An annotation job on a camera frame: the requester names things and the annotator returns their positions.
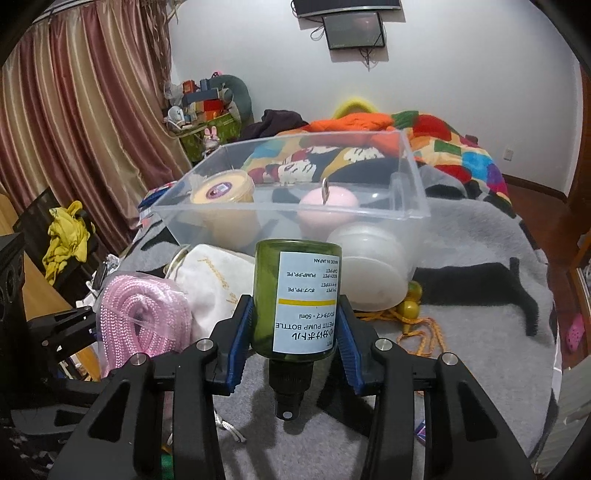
gold curtain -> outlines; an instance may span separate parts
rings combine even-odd
[[[100,0],[33,25],[0,78],[0,184],[22,212],[48,185],[113,252],[148,189],[190,168],[162,124],[164,0]]]

orange fabric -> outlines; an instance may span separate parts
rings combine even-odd
[[[302,130],[306,132],[379,132],[394,124],[390,115],[385,113],[350,113],[343,118],[317,120]]]
[[[350,113],[343,118],[317,120],[305,127],[281,132],[279,135],[301,135],[306,132],[394,132],[396,129],[392,126],[393,123],[392,117],[385,113]],[[338,147],[376,147],[383,153],[396,157],[400,153],[398,135],[374,135],[369,139],[366,135],[345,135],[344,138],[338,135],[322,135],[321,138],[302,138],[300,140],[300,145],[303,148],[327,144]]]

toy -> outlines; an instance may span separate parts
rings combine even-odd
[[[220,139],[217,135],[217,128],[212,127],[211,131],[206,128],[204,131],[203,146],[205,147],[205,155],[211,155],[220,147]]]
[[[183,93],[185,95],[194,92],[197,92],[197,85],[195,85],[194,80],[186,80],[185,82],[183,82]]]

wall-mounted monitor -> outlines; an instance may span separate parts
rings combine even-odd
[[[294,0],[298,17],[354,10],[400,10],[400,0]]]
[[[382,21],[377,12],[325,15],[324,32],[330,50],[385,47]]]

clear plastic storage box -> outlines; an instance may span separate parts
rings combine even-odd
[[[182,245],[254,255],[256,243],[268,238],[339,244],[341,293],[367,311],[404,298],[430,216],[401,131],[284,135],[224,145],[152,209]]]

